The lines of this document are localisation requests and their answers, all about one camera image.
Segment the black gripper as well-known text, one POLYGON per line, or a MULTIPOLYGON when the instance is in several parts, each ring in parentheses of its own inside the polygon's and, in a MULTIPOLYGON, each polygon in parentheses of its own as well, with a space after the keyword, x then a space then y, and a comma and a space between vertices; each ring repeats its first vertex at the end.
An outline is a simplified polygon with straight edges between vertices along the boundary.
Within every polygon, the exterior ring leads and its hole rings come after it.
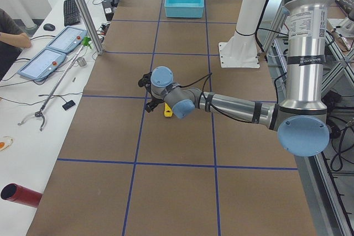
POLYGON ((152 85, 151 76, 152 76, 152 72, 149 72, 147 74, 144 74, 142 76, 142 78, 138 81, 138 86, 139 87, 144 87, 146 89, 146 91, 151 95, 151 98, 152 98, 152 100, 149 103, 146 103, 146 105, 145 105, 145 110, 148 113, 152 112, 159 104, 163 103, 162 99, 155 98, 152 95, 152 92, 151 92, 151 85, 152 85))

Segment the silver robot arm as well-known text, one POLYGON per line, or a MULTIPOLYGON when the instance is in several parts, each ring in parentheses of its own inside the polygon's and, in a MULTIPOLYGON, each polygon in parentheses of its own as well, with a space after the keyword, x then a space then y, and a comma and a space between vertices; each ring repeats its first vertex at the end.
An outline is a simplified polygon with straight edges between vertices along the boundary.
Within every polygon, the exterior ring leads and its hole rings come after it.
POLYGON ((296 156, 314 156, 329 143, 326 105, 321 100, 327 9, 334 0, 283 0, 290 23, 285 99, 265 104, 182 86, 168 67, 159 66, 138 81, 151 95, 147 112, 166 103, 178 118, 195 109, 233 120, 262 124, 277 132, 282 147, 296 156))

